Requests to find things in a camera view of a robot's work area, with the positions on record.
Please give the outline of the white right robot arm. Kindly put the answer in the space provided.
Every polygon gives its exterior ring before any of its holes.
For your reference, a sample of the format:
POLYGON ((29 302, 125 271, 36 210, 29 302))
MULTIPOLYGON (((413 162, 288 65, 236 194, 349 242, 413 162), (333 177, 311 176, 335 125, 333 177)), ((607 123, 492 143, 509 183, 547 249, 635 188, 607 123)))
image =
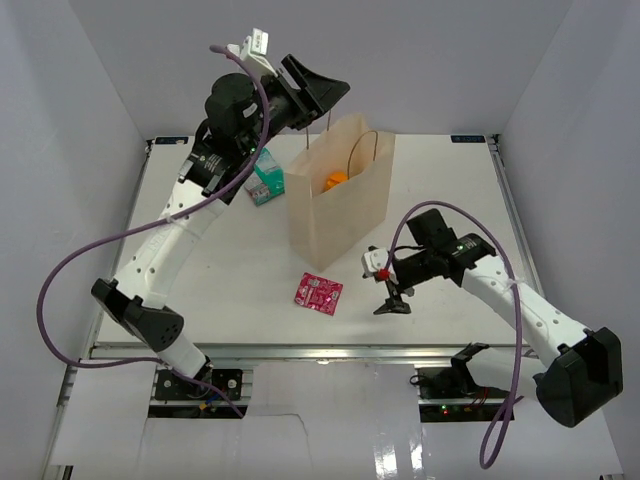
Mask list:
POLYGON ((510 278, 506 261, 489 242, 475 233, 457 236, 438 210, 409 219, 408 226, 415 241, 409 256, 376 247, 362 256, 365 277, 388 291, 375 312, 410 313, 405 297, 441 277, 490 307, 536 355, 522 359, 513 375, 511 356, 482 343, 466 346, 450 367, 459 396, 472 399, 486 387, 508 391, 517 380, 517 395, 536 399, 557 423, 574 427, 622 393, 622 348, 614 332, 588 328, 510 278))

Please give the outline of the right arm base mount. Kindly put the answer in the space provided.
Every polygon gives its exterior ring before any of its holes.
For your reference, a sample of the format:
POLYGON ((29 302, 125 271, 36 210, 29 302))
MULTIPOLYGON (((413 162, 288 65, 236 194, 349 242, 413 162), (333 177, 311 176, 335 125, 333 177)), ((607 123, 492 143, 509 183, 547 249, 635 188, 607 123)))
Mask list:
POLYGON ((490 422, 507 397, 493 387, 466 390, 450 366, 418 368, 409 384, 417 389, 423 424, 490 422))

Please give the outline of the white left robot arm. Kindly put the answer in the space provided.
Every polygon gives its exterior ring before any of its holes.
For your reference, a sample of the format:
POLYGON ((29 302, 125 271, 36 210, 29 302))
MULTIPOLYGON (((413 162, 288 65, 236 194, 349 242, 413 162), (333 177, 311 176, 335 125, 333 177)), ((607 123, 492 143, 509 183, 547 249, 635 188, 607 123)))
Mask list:
POLYGON ((157 226, 113 279, 98 279, 91 289, 115 323, 173 370, 177 387, 191 399, 209 392, 211 366, 187 338, 183 317, 167 305, 178 273, 253 173, 264 146, 284 129, 305 129, 350 90, 292 55, 282 65, 283 72, 229 73, 213 83, 157 226))

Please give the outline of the red snack packet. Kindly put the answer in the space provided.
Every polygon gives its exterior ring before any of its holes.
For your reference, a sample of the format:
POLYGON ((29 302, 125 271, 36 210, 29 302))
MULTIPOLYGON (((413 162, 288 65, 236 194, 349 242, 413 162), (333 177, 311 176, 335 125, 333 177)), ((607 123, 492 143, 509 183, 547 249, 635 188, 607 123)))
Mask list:
POLYGON ((305 272, 296 289, 294 302, 298 306, 333 316, 342 291, 341 283, 305 272))

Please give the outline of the orange gummy snack bag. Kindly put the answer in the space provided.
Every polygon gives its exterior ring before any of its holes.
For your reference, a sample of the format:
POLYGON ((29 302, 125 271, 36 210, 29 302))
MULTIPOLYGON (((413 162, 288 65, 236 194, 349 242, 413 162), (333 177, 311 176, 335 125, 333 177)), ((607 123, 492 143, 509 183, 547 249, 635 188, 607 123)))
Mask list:
POLYGON ((349 176, 344 171, 332 172, 326 179, 324 184, 324 192, 331 190, 339 184, 349 180, 349 176))

